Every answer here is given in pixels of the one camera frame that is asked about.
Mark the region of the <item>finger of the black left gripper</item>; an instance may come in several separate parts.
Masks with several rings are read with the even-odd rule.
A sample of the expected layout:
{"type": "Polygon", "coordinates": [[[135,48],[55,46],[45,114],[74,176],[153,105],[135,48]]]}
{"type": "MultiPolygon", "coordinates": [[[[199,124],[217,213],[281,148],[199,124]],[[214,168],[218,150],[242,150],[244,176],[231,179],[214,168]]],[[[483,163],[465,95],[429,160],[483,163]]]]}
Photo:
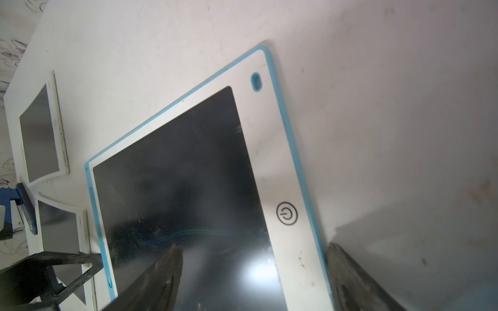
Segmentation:
{"type": "Polygon", "coordinates": [[[58,307],[103,268],[99,254],[43,251],[1,270],[2,307],[58,307]],[[58,282],[56,266],[89,264],[68,285],[58,282]]]}

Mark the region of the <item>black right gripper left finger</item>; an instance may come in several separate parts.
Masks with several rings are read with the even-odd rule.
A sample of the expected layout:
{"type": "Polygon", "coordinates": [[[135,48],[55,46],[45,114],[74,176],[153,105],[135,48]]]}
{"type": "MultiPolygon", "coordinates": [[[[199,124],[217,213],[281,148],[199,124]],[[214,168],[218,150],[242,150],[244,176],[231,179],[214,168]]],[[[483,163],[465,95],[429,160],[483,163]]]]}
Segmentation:
{"type": "Polygon", "coordinates": [[[173,310],[183,267],[183,249],[172,245],[106,310],[173,310]]]}

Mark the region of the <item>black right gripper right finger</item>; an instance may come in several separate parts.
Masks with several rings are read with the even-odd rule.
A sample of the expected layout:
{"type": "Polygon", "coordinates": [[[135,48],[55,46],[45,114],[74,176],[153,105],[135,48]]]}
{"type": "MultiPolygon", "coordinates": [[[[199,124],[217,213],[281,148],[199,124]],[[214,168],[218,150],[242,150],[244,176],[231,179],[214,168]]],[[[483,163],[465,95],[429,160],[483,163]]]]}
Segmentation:
{"type": "Polygon", "coordinates": [[[405,311],[339,244],[329,244],[326,258],[335,310],[405,311]]]}

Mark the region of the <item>white drawing tablet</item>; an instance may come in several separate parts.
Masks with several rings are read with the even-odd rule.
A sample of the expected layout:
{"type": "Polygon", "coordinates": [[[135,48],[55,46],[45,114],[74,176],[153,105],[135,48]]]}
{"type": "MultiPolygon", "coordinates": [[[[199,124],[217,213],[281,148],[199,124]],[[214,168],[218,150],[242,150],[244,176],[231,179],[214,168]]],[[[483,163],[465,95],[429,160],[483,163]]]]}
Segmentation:
{"type": "Polygon", "coordinates": [[[54,71],[20,115],[19,125],[29,185],[70,173],[54,71]]]}
{"type": "MultiPolygon", "coordinates": [[[[60,253],[90,253],[88,217],[85,209],[38,194],[36,220],[41,249],[60,253]]],[[[64,303],[75,310],[97,310],[93,279],[75,290],[64,303]]]]}

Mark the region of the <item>blue framed drawing tablet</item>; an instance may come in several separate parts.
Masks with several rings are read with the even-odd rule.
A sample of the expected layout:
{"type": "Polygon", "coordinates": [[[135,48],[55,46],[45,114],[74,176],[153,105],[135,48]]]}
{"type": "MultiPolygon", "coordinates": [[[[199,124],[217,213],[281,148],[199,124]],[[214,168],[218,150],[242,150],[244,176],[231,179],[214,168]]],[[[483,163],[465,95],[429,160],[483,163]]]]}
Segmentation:
{"type": "Polygon", "coordinates": [[[171,246],[175,310],[332,310],[271,52],[251,49],[85,164],[110,299],[171,246]]]}

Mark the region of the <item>light blue cloth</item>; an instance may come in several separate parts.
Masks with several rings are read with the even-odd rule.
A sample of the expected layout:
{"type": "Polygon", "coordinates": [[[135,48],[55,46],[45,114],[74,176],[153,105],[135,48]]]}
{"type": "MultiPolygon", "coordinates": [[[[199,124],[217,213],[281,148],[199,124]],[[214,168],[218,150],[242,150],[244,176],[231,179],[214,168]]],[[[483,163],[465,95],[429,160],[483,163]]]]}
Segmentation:
{"type": "Polygon", "coordinates": [[[448,304],[444,310],[497,310],[497,283],[484,282],[474,286],[448,304]]]}

